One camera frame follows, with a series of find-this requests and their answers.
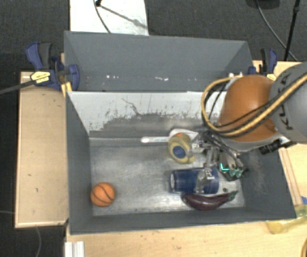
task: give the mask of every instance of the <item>plastic bottle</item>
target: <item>plastic bottle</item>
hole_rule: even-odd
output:
[[[286,233],[290,229],[301,225],[307,224],[307,205],[295,207],[296,219],[271,221],[267,222],[267,226],[272,234]]]

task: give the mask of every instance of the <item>blue can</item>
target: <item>blue can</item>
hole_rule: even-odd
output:
[[[174,170],[170,175],[172,192],[195,193],[197,175],[204,168]],[[216,194],[219,190],[219,172],[214,167],[211,169],[214,179],[204,187],[205,194]]]

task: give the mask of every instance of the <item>bin floor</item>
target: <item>bin floor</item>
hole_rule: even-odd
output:
[[[170,192],[170,173],[177,169],[199,168],[205,160],[203,154],[196,156],[193,164],[175,162],[166,145],[136,147],[96,147],[91,143],[91,184],[108,182],[116,189],[116,199],[106,208],[93,207],[94,216],[154,213],[191,210],[179,193]],[[236,198],[225,207],[244,205],[241,183],[227,182],[219,174],[220,186],[228,191],[239,190]]]

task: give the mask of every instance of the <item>wooden table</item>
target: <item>wooden table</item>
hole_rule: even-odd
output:
[[[276,75],[292,63],[280,62]],[[22,73],[22,82],[29,73]],[[68,188],[63,95],[43,87],[20,92],[16,228],[63,225]],[[294,204],[307,197],[307,146],[281,150]],[[264,222],[70,236],[85,256],[300,256],[307,225],[272,235]]]

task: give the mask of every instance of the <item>basketball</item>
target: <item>basketball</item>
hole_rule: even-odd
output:
[[[90,200],[98,207],[108,207],[116,198],[116,191],[109,183],[99,183],[90,192]]]

